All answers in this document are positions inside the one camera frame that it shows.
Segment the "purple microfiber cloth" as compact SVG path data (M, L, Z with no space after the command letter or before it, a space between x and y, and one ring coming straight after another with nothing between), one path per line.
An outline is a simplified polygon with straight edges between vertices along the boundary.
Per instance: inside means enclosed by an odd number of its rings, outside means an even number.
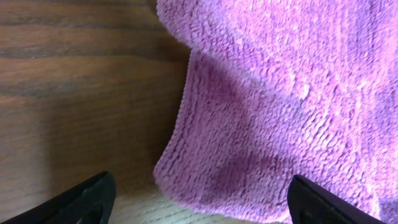
M159 1L190 47L154 177L183 207L290 223L295 174L397 222L397 2Z

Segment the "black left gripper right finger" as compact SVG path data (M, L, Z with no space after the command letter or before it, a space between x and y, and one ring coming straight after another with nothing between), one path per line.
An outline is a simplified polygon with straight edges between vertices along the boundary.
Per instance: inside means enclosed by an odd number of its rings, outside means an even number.
M302 175L294 175L287 192L293 224L384 224Z

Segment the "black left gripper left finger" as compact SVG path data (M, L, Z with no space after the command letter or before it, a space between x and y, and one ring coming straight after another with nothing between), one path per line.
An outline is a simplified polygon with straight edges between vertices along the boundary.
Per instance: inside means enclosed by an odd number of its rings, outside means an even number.
M1 224L108 224L115 199L114 176L102 171Z

